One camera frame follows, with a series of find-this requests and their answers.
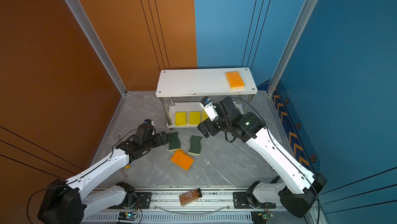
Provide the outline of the yellow sponge stack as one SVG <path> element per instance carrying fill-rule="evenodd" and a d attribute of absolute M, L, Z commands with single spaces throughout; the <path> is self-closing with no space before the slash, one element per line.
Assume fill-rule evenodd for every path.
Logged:
<path fill-rule="evenodd" d="M 189 112 L 189 125 L 195 125 L 201 123 L 201 112 L 200 111 L 191 111 Z"/>

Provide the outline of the aluminium corner post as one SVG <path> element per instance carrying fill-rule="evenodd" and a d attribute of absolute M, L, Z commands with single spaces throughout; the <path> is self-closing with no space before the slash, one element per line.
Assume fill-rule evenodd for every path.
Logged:
<path fill-rule="evenodd" d="M 76 21 L 80 25 L 83 30 L 86 38 L 90 42 L 92 48 L 96 52 L 100 61 L 102 62 L 104 68 L 115 84 L 116 88 L 120 92 L 120 94 L 125 97 L 127 95 L 127 88 L 123 83 L 119 73 L 117 72 L 116 67 L 112 63 L 104 45 L 102 44 L 98 34 L 96 33 L 90 19 L 88 18 L 83 6 L 81 5 L 79 0 L 65 0 L 67 6 L 71 10 L 73 16 Z"/>
<path fill-rule="evenodd" d="M 311 14 L 317 4 L 318 0 L 305 0 L 304 4 L 300 10 L 298 18 L 295 22 L 295 25 L 292 29 L 290 37 L 286 43 L 286 46 L 283 50 L 283 53 L 280 57 L 280 60 L 276 66 L 272 79 L 267 88 L 267 95 L 272 96 L 275 91 L 280 79 L 289 63 L 289 60 L 292 57 L 292 54 L 301 38 L 303 31 L 311 17 Z"/>

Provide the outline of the white two-tier shelf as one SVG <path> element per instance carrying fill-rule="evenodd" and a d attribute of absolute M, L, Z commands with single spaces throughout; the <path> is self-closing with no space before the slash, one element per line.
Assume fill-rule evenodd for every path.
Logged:
<path fill-rule="evenodd" d="M 225 73 L 238 71 L 245 84 L 244 89 L 231 90 Z M 179 97 L 205 97 L 205 96 L 234 96 L 238 99 L 234 104 L 243 113 L 241 98 L 243 95 L 253 97 L 258 89 L 249 68 L 216 68 L 216 69 L 177 69 L 162 70 L 158 80 L 156 97 L 163 105 L 167 119 L 167 127 L 191 128 L 189 125 L 189 112 L 200 111 L 199 101 L 175 102 Z M 187 125 L 175 125 L 175 113 L 187 112 Z"/>

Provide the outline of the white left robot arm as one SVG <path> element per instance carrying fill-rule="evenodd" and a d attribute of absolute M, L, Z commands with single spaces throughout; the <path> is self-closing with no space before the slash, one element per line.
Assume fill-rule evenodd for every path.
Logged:
<path fill-rule="evenodd" d="M 93 193 L 103 181 L 121 168 L 143 157 L 152 148 L 167 144 L 167 133 L 156 132 L 147 119 L 135 134 L 119 142 L 105 158 L 64 181 L 56 179 L 46 189 L 37 218 L 44 224 L 79 224 L 109 207 L 138 207 L 135 188 L 126 182 Z"/>

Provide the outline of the brown spice bottle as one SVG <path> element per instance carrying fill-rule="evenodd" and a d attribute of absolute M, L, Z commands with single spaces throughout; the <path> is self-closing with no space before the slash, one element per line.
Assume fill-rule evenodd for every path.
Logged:
<path fill-rule="evenodd" d="M 192 189 L 186 193 L 179 195 L 179 201 L 181 206 L 186 206 L 199 198 L 202 198 L 202 192 L 200 188 Z"/>

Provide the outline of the aluminium corner post right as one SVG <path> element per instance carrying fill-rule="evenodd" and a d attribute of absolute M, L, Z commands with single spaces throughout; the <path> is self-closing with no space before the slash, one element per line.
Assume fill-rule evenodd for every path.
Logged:
<path fill-rule="evenodd" d="M 267 88 L 267 95 L 272 96 L 275 91 L 280 79 L 289 63 L 289 60 L 292 57 L 292 54 L 301 38 L 303 31 L 311 17 L 311 14 L 317 4 L 318 0 L 305 0 L 304 4 L 300 10 L 298 18 L 295 22 L 295 25 L 292 29 L 290 37 L 286 43 L 286 46 L 283 50 L 283 53 L 280 57 L 280 60 L 276 66 L 272 79 Z"/>

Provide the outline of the green circuit board left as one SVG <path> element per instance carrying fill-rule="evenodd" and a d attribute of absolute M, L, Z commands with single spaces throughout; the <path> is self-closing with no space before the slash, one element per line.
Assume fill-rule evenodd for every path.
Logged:
<path fill-rule="evenodd" d="M 118 221 L 136 221 L 138 219 L 138 214 L 133 212 L 120 212 L 118 216 Z"/>

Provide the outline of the orange sponge stack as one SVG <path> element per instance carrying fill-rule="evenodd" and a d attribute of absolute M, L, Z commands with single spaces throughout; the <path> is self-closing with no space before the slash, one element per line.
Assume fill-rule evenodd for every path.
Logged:
<path fill-rule="evenodd" d="M 225 73 L 229 87 L 231 90 L 244 89 L 245 84 L 238 71 L 231 71 Z"/>

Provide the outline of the circuit board right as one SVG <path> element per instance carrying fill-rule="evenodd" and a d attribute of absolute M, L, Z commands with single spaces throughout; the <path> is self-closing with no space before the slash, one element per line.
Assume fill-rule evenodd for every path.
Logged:
<path fill-rule="evenodd" d="M 274 218 L 274 214 L 272 212 L 260 212 L 255 216 L 256 220 L 260 220 L 264 224 L 271 218 Z"/>

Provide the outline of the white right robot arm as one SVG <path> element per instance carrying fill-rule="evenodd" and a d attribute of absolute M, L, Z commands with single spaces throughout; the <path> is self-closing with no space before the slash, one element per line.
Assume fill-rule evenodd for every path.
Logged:
<path fill-rule="evenodd" d="M 271 134 L 260 114 L 253 110 L 241 114 L 231 97 L 214 103 L 203 97 L 200 107 L 208 118 L 198 125 L 204 137 L 219 132 L 241 139 L 259 153 L 281 178 L 281 183 L 254 182 L 246 191 L 248 203 L 262 208 L 266 203 L 281 204 L 289 213 L 303 218 L 314 203 L 319 203 L 318 194 L 327 183 L 326 178 L 314 174 L 301 165 Z"/>

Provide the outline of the aluminium corner post left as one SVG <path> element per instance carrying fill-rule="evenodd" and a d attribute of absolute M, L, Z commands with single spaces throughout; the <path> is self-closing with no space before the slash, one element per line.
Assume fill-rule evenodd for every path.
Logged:
<path fill-rule="evenodd" d="M 90 42 L 92 48 L 96 52 L 100 61 L 102 62 L 104 68 L 115 84 L 116 88 L 120 92 L 120 94 L 125 97 L 127 95 L 127 88 L 123 83 L 119 73 L 117 72 L 116 67 L 112 63 L 104 45 L 102 44 L 98 34 L 96 33 L 90 19 L 88 18 L 83 6 L 81 5 L 79 0 L 65 0 L 67 6 L 71 10 L 73 16 L 76 21 L 80 25 L 83 30 L 86 38 Z"/>

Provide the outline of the green scouring sponge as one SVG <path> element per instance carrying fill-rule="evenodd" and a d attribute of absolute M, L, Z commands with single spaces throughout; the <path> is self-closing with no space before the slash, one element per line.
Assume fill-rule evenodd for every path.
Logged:
<path fill-rule="evenodd" d="M 179 132 L 171 132 L 167 134 L 167 141 L 169 144 L 169 151 L 173 152 L 181 148 Z"/>
<path fill-rule="evenodd" d="M 192 136 L 190 138 L 189 154 L 200 155 L 202 150 L 202 145 L 201 145 L 202 140 L 203 137 L 201 136 Z"/>

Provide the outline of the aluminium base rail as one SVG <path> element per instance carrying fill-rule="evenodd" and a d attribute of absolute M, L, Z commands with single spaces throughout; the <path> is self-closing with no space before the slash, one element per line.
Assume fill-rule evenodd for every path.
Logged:
<path fill-rule="evenodd" d="M 325 224 L 315 202 L 297 217 L 277 194 L 284 184 L 251 187 L 138 187 L 129 204 L 119 203 L 122 189 L 98 188 L 83 204 L 82 224 Z"/>

